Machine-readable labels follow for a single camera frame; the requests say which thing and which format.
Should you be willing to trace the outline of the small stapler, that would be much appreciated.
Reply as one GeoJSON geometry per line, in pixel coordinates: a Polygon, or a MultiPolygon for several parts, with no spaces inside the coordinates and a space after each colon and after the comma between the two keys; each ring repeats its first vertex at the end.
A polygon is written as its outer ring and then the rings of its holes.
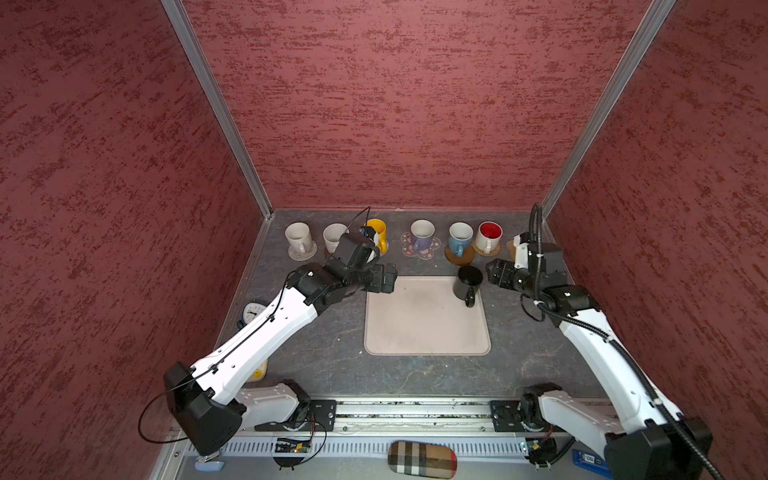
{"type": "Polygon", "coordinates": [[[219,458],[198,457],[194,463],[194,468],[198,472],[217,473],[225,466],[225,462],[219,458]]]}

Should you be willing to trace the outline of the yellow mug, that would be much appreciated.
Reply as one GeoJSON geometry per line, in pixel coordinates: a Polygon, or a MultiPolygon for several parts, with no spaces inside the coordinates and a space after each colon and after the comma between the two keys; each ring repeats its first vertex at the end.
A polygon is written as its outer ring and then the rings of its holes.
{"type": "Polygon", "coordinates": [[[388,251],[388,241],[386,237],[387,225],[383,220],[370,219],[366,221],[366,226],[371,227],[374,230],[374,243],[379,249],[381,255],[385,255],[388,251]]]}

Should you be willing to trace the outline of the red inside white mug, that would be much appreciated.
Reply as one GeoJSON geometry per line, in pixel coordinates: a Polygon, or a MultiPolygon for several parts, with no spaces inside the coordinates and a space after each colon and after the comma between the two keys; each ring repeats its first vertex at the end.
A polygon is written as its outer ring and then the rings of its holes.
{"type": "Polygon", "coordinates": [[[502,236],[503,229],[498,223],[485,221],[479,225],[473,243],[485,252],[490,252],[501,243],[502,236]]]}

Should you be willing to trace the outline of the cream white mug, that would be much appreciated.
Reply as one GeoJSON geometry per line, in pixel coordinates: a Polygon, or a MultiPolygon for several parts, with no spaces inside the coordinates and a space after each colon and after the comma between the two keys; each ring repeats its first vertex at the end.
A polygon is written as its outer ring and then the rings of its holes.
{"type": "Polygon", "coordinates": [[[289,247],[294,246],[300,251],[310,248],[313,241],[309,226],[304,222],[294,222],[285,229],[285,237],[289,247]]]}

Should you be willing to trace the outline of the pink flower coaster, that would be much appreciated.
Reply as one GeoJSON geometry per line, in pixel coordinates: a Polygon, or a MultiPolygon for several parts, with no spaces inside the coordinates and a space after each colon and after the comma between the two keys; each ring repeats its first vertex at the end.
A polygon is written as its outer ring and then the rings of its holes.
{"type": "Polygon", "coordinates": [[[405,232],[401,235],[402,253],[409,258],[418,258],[420,260],[431,260],[435,252],[441,247],[441,241],[435,237],[418,237],[411,232],[405,232]]]}

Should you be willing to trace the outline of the black mug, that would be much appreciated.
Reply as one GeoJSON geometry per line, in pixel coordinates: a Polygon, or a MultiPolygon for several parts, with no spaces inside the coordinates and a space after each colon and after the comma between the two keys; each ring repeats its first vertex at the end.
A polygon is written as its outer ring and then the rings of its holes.
{"type": "Polygon", "coordinates": [[[478,268],[472,265],[462,266],[457,272],[453,285],[453,294],[467,308],[473,308],[482,281],[483,273],[478,268]]]}

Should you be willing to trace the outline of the plaid glasses case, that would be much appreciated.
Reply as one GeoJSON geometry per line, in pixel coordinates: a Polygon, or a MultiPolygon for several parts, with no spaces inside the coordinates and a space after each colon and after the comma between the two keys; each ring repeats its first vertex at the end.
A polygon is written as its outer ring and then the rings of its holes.
{"type": "Polygon", "coordinates": [[[457,456],[448,447],[414,441],[394,442],[388,451],[389,468],[398,474],[431,479],[453,479],[457,456]]]}

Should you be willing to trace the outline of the beige spiral round coaster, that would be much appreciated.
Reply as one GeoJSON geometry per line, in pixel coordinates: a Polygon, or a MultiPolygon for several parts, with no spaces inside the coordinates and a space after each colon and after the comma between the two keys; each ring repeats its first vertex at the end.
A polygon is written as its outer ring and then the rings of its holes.
{"type": "Polygon", "coordinates": [[[304,262],[308,261],[312,257],[315,256],[317,253],[317,244],[312,241],[310,244],[309,249],[305,249],[304,251],[300,251],[299,249],[296,249],[294,246],[290,246],[288,248],[288,255],[289,257],[297,262],[304,262]]]}

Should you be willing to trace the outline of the lavender handle mug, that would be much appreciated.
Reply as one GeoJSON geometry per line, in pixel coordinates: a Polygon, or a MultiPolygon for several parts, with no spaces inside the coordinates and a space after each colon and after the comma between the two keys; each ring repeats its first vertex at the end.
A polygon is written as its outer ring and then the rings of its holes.
{"type": "Polygon", "coordinates": [[[426,219],[414,221],[410,226],[411,245],[415,252],[428,252],[435,234],[434,224],[426,219]]]}

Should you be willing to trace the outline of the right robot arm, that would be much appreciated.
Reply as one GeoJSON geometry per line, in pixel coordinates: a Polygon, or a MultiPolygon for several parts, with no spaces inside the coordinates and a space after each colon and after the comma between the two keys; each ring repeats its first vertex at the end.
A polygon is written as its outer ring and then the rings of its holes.
{"type": "Polygon", "coordinates": [[[553,383],[526,389],[516,420],[530,432],[558,427],[602,457],[616,479],[697,479],[722,473],[709,459],[713,436],[688,418],[645,374],[589,291],[568,282],[560,248],[531,244],[522,264],[495,259],[490,284],[532,300],[577,349],[610,400],[609,417],[553,383]]]}

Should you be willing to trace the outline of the white speckled mug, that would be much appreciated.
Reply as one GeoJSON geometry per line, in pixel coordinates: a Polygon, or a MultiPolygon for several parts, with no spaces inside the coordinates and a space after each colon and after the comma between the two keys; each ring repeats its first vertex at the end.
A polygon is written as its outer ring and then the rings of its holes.
{"type": "Polygon", "coordinates": [[[328,225],[323,231],[323,241],[325,251],[333,254],[341,240],[341,237],[348,232],[348,227],[342,223],[333,223],[328,225]]]}

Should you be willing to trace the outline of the brown cork round coaster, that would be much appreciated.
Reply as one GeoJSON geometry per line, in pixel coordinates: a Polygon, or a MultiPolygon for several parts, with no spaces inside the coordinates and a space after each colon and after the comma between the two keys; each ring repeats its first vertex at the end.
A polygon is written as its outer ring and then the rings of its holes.
{"type": "Polygon", "coordinates": [[[475,257],[476,252],[473,247],[469,247],[463,252],[461,256],[455,255],[448,246],[444,248],[444,254],[446,259],[453,265],[464,266],[471,264],[475,257]]]}

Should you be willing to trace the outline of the light blue mug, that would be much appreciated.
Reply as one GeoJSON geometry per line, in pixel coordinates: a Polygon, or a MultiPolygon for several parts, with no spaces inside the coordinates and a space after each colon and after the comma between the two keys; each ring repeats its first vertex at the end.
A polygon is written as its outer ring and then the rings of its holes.
{"type": "Polygon", "coordinates": [[[465,222],[455,222],[449,228],[449,252],[460,258],[471,245],[474,235],[473,228],[465,222]]]}

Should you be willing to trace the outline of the cream calculator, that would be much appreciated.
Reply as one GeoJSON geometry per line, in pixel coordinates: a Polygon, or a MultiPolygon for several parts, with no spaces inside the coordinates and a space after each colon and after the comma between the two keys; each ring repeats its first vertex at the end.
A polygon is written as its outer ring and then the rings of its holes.
{"type": "Polygon", "coordinates": [[[255,370],[251,373],[249,376],[247,382],[248,383],[255,383],[263,380],[267,374],[268,371],[268,360],[265,359],[260,365],[258,365],[255,370]]]}

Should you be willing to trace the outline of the brown wooden flower coaster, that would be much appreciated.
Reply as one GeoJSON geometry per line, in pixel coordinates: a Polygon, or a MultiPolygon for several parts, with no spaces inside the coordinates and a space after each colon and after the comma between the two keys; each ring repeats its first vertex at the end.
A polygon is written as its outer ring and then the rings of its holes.
{"type": "Polygon", "coordinates": [[[506,243],[506,248],[507,248],[507,250],[509,252],[510,260],[511,261],[515,261],[516,260],[516,250],[517,250],[517,247],[516,247],[514,241],[513,240],[508,241],[506,243]]]}

